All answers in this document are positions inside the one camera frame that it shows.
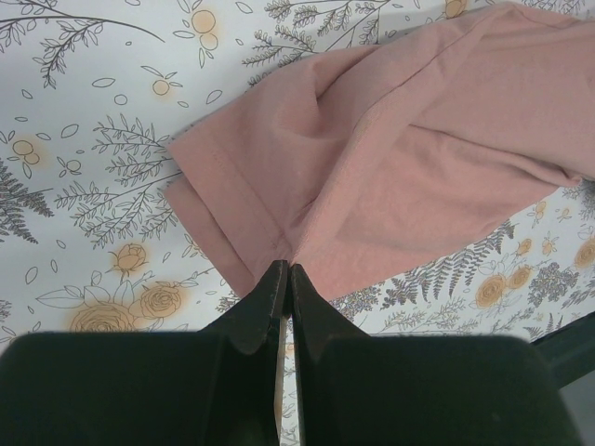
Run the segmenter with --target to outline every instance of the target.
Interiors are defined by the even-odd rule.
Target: cloth fold
[[[169,150],[166,197],[238,295],[287,259],[340,297],[595,177],[595,22],[505,4],[315,55]]]

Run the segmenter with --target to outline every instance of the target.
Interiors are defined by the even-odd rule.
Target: pink towel
[[[167,198],[239,295],[282,258],[333,299],[595,177],[595,22],[507,4],[313,56],[170,151]]]

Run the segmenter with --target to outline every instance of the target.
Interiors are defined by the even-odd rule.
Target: floral tablecloth
[[[492,0],[0,0],[0,348],[197,330],[237,302],[163,197],[165,149],[272,70]],[[526,0],[588,18],[595,0]],[[536,339],[595,310],[595,184],[334,302],[372,334]],[[298,444],[293,349],[283,443]]]

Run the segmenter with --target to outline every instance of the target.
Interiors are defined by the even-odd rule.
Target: folded fabric
[[[287,259],[333,299],[595,177],[595,22],[505,4],[312,56],[170,151],[167,199],[239,295]]]

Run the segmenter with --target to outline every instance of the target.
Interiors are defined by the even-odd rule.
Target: floral pattern
[[[580,18],[595,10],[595,0],[518,1]],[[384,44],[494,0],[80,3],[0,0],[10,104],[0,108],[0,250],[10,259],[0,348],[43,330],[209,324],[239,297],[164,198],[180,175],[166,146],[273,70]],[[482,241],[332,305],[371,334],[536,339],[595,311],[594,222],[595,182],[584,181]],[[299,443],[292,351],[285,446]]]

